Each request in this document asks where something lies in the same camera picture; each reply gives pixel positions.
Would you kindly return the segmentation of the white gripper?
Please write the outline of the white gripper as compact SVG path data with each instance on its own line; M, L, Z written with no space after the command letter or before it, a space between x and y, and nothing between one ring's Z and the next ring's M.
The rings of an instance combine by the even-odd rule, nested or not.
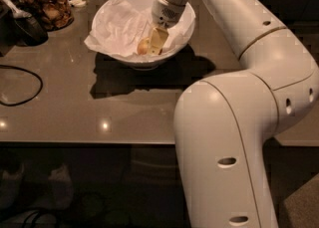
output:
M154 0L152 6L153 24L158 27L150 29L148 55L158 55L168 38L167 28L175 26L184 9L186 0L178 2L168 0Z

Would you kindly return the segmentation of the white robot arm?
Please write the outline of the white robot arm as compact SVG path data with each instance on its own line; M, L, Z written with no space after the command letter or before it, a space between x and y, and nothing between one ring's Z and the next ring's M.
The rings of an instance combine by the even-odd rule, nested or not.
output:
M161 26L187 0L155 0ZM175 149L193 228L278 228L262 148L300 122L319 95L318 66L258 0L202 0L241 70L202 79L174 111Z

